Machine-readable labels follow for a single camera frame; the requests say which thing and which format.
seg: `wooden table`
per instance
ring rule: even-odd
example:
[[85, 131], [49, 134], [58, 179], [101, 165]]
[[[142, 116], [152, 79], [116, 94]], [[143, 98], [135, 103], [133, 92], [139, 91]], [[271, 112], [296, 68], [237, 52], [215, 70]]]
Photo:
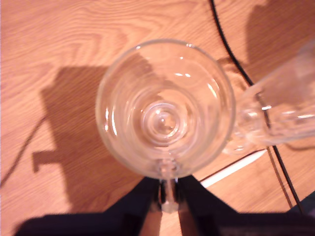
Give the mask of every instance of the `wooden table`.
[[[108, 153], [95, 92], [118, 55], [154, 38], [200, 46], [236, 90], [241, 77], [206, 0], [3, 0], [1, 6], [1, 233], [50, 213], [103, 211], [142, 178]], [[314, 0], [216, 0], [227, 40], [254, 81], [315, 37]], [[280, 145], [302, 199], [315, 190], [314, 138]], [[219, 156], [198, 179], [239, 157]], [[259, 160], [209, 187], [239, 211], [286, 211], [291, 193], [276, 160]], [[177, 214], [161, 235], [181, 235]]]

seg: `glass tumbler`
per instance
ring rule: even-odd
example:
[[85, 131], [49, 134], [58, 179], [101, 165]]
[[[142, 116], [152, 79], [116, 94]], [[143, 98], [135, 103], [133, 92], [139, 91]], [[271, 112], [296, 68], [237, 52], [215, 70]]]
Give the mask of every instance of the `glass tumbler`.
[[95, 115], [117, 160], [145, 176], [173, 179], [221, 153], [235, 101], [212, 57], [192, 44], [159, 39], [131, 48], [109, 67]]
[[224, 150], [238, 153], [250, 143], [271, 146], [309, 136], [315, 136], [315, 40], [244, 92]]

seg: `black cable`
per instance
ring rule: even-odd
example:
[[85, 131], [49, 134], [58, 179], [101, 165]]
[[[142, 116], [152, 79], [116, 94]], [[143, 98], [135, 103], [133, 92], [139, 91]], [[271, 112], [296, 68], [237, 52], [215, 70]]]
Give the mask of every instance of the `black cable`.
[[[214, 19], [215, 19], [215, 22], [216, 22], [216, 25], [217, 25], [217, 29], [218, 29], [218, 31], [219, 31], [219, 35], [220, 35], [221, 40], [222, 40], [222, 42], [223, 42], [223, 44], [224, 44], [224, 46], [225, 46], [225, 49], [227, 50], [229, 56], [232, 58], [234, 64], [235, 64], [236, 67], [239, 69], [239, 71], [241, 72], [242, 76], [243, 76], [244, 79], [247, 81], [247, 83], [248, 83], [250, 86], [254, 85], [253, 81], [249, 78], [248, 74], [247, 74], [247, 73], [245, 72], [245, 70], [242, 68], [242, 66], [240, 65], [240, 63], [238, 62], [238, 60], [236, 59], [236, 57], [234, 56], [234, 54], [233, 54], [233, 52], [232, 52], [232, 50], [231, 50], [229, 44], [227, 43], [227, 40], [226, 40], [226, 38], [225, 38], [225, 36], [224, 36], [223, 30], [222, 30], [221, 25], [220, 25], [220, 22], [219, 22], [219, 17], [218, 17], [218, 14], [217, 14], [217, 10], [216, 10], [216, 6], [215, 6], [215, 3], [214, 3], [214, 0], [209, 0], [209, 3], [210, 3], [210, 5], [211, 5], [212, 14], [213, 14], [213, 17], [214, 17]], [[297, 194], [296, 194], [296, 191], [295, 191], [295, 189], [294, 189], [294, 187], [293, 187], [293, 184], [292, 184], [292, 181], [291, 181], [291, 179], [290, 179], [290, 177], [289, 177], [289, 174], [288, 174], [287, 171], [286, 171], [286, 168], [285, 168], [285, 166], [284, 166], [284, 163], [283, 163], [283, 161], [282, 161], [282, 158], [281, 158], [281, 156], [280, 156], [280, 153], [279, 153], [279, 151], [278, 151], [278, 148], [277, 148], [276, 146], [272, 146], [272, 148], [273, 148], [273, 150], [275, 151], [275, 154], [276, 154], [276, 156], [277, 156], [278, 162], [279, 162], [279, 164], [280, 164], [280, 166], [281, 166], [281, 169], [282, 169], [282, 172], [283, 172], [284, 177], [285, 177], [285, 179], [286, 179], [286, 182], [288, 183], [289, 188], [290, 188], [290, 190], [291, 190], [291, 192], [292, 192], [292, 195], [293, 195], [293, 197], [294, 197], [294, 200], [295, 200], [295, 202], [296, 202], [296, 204], [297, 204], [297, 206], [298, 206], [298, 208], [299, 208], [301, 214], [303, 214], [304, 211], [303, 211], [303, 208], [302, 208], [302, 206], [301, 206], [301, 202], [300, 202], [300, 200], [299, 200], [299, 198], [298, 198], [298, 196], [297, 196]]]

